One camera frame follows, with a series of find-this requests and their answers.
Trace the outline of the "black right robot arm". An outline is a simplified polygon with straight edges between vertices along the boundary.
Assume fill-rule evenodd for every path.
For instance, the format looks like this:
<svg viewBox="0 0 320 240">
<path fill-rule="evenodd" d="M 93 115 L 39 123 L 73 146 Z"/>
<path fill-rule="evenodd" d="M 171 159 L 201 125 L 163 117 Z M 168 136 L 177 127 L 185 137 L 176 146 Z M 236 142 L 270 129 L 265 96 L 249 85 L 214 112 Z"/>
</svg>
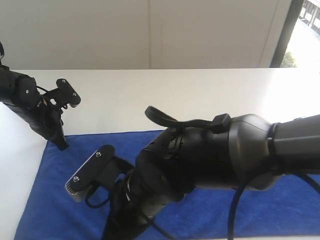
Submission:
<svg viewBox="0 0 320 240">
<path fill-rule="evenodd" d="M 320 172 L 320 117 L 269 123 L 254 114 L 222 117 L 212 130 L 171 126 L 136 156 L 135 166 L 110 192 L 103 240 L 133 240 L 168 204 L 194 189 L 235 190 L 227 238 L 235 236 L 236 210 L 244 190 L 264 191 L 280 176 L 295 175 L 315 191 Z"/>
</svg>

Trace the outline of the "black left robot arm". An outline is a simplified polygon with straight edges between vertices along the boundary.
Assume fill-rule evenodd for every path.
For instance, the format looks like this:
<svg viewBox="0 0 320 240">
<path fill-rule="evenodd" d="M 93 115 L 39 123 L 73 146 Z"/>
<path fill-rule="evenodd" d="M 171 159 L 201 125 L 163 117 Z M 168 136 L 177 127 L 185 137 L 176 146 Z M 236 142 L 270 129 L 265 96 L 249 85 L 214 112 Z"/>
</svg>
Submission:
<svg viewBox="0 0 320 240">
<path fill-rule="evenodd" d="M 35 133 L 63 151 L 69 147 L 63 131 L 63 111 L 38 89 L 35 78 L 0 65 L 0 102 L 25 121 Z"/>
</svg>

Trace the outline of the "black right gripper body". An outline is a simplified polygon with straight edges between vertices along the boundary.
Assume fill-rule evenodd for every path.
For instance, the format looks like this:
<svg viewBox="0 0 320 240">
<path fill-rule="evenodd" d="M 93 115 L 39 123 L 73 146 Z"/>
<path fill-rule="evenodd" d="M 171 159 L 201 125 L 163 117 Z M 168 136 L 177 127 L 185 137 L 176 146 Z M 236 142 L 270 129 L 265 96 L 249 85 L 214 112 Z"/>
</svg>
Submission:
<svg viewBox="0 0 320 240">
<path fill-rule="evenodd" d="M 143 181 L 138 172 L 129 172 L 117 180 L 110 191 L 110 211 L 102 240 L 135 240 L 153 227 L 169 240 L 171 234 L 155 223 L 156 215 L 169 203 Z"/>
</svg>

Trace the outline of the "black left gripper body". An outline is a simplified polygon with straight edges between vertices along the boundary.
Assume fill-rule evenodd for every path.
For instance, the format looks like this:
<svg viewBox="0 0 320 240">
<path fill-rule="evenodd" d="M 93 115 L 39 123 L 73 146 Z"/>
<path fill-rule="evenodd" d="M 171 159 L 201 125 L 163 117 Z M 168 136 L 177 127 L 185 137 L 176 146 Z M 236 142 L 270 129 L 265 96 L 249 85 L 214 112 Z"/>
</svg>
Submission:
<svg viewBox="0 0 320 240">
<path fill-rule="evenodd" d="M 8 104 L 7 107 L 28 123 L 35 133 L 55 144 L 59 150 L 63 151 L 69 147 L 63 131 L 62 110 L 54 108 L 44 99 L 33 108 L 12 104 Z"/>
</svg>

